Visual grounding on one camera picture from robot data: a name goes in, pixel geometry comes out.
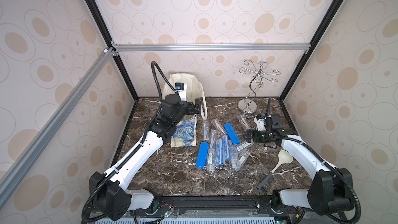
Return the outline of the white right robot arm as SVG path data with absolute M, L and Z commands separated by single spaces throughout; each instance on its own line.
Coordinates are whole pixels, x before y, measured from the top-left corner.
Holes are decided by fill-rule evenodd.
M 274 143 L 288 152 L 309 174 L 309 189 L 284 189 L 275 193 L 278 205 L 310 209 L 318 215 L 360 210 L 360 202 L 352 185 L 352 175 L 318 155 L 298 133 L 285 127 L 278 114 L 257 115 L 256 129 L 249 129 L 244 139 L 251 143 Z

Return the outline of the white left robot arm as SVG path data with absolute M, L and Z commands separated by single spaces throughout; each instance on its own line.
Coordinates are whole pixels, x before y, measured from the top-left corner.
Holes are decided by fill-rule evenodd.
M 95 172 L 90 177 L 90 196 L 83 207 L 83 221 L 92 223 L 102 218 L 117 221 L 128 211 L 150 208 L 154 195 L 145 189 L 129 190 L 130 182 L 152 154 L 172 137 L 184 116 L 199 114 L 202 105 L 202 97 L 187 102 L 177 94 L 167 95 L 133 148 L 104 173 Z

